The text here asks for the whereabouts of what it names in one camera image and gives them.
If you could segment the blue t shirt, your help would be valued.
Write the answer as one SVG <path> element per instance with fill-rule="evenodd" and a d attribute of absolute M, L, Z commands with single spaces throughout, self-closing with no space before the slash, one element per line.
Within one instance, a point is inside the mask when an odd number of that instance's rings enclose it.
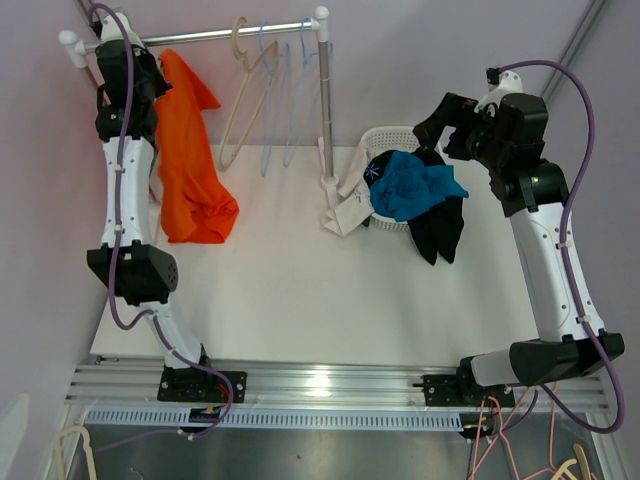
<path fill-rule="evenodd" d="M 374 212 L 396 222 L 408 222 L 426 213 L 449 197 L 468 198 L 456 180 L 454 168 L 436 156 L 435 165 L 426 165 L 418 156 L 390 150 L 375 157 L 363 178 L 369 187 Z"/>

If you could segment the green white t shirt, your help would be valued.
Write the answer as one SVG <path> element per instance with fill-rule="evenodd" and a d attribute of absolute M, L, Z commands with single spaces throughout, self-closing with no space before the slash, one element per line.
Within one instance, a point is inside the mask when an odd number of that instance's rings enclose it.
<path fill-rule="evenodd" d="M 364 179 L 368 164 L 367 149 L 360 142 L 348 163 L 345 179 L 338 188 L 329 189 L 336 201 L 321 216 L 323 229 L 344 238 L 374 213 L 370 189 Z"/>

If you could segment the black t shirt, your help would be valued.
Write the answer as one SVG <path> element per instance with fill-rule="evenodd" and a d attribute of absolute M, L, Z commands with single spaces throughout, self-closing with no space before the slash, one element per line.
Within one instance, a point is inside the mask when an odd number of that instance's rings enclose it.
<path fill-rule="evenodd" d="M 433 150 L 419 148 L 412 154 L 420 157 L 426 165 L 435 165 L 436 156 L 427 154 L 427 151 Z M 436 154 L 441 162 L 446 164 L 441 156 Z M 418 252 L 429 264 L 435 264 L 439 257 L 448 263 L 454 262 L 464 228 L 462 215 L 464 199 L 449 197 L 426 213 L 406 222 Z"/>

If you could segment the light blue wire hanger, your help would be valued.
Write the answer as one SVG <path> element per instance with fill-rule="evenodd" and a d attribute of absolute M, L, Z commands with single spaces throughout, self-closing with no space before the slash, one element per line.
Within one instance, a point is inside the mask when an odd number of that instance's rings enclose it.
<path fill-rule="evenodd" d="M 317 52 L 309 50 L 305 43 L 304 28 L 300 29 L 301 70 L 295 83 L 295 91 L 289 119 L 289 131 L 285 144 L 283 166 L 289 168 L 296 151 L 302 143 L 303 135 L 308 127 L 311 114 L 316 105 L 316 93 L 311 79 Z"/>
<path fill-rule="evenodd" d="M 261 154 L 260 173 L 265 177 L 268 172 L 270 157 L 273 149 L 274 127 L 279 114 L 279 106 L 274 106 L 277 96 L 276 83 L 280 81 L 280 90 L 284 89 L 290 69 L 291 47 L 288 42 L 281 47 L 275 40 L 268 46 L 264 45 L 264 34 L 267 23 L 264 22 L 259 31 L 259 47 L 262 54 L 262 64 L 265 70 L 265 99 L 263 123 L 263 150 Z"/>

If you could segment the orange t shirt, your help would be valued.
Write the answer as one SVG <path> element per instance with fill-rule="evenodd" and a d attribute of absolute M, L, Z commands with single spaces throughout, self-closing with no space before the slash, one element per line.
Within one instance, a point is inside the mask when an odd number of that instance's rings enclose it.
<path fill-rule="evenodd" d="M 239 206 L 218 179 L 202 115 L 219 100 L 177 52 L 163 51 L 160 65 L 171 85 L 155 103 L 162 229 L 171 243 L 222 244 Z"/>

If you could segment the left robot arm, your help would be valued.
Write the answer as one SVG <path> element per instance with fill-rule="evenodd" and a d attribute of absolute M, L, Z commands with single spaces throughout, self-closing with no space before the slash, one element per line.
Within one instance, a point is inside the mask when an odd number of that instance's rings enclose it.
<path fill-rule="evenodd" d="M 88 251 L 87 264 L 108 289 L 108 308 L 119 329 L 149 322 L 165 351 L 162 387 L 180 385 L 190 399 L 203 401 L 213 394 L 216 379 L 179 309 L 176 261 L 153 245 L 150 226 L 154 103 L 170 86 L 141 46 L 108 40 L 96 57 L 104 80 L 96 130 L 107 168 L 107 213 L 101 245 Z"/>

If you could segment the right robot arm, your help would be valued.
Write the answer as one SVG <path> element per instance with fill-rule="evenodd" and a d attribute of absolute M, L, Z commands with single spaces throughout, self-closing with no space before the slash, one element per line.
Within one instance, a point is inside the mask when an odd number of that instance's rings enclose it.
<path fill-rule="evenodd" d="M 466 404 L 486 398 L 491 387 L 538 386 L 599 371 L 625 351 L 621 334 L 606 330 L 579 271 L 569 225 L 562 215 L 569 191 L 561 168 L 543 158 L 548 111 L 544 100 L 510 93 L 499 102 L 448 93 L 413 133 L 424 150 L 452 128 L 444 152 L 476 160 L 509 220 L 537 329 L 534 340 L 461 360 L 455 392 Z"/>

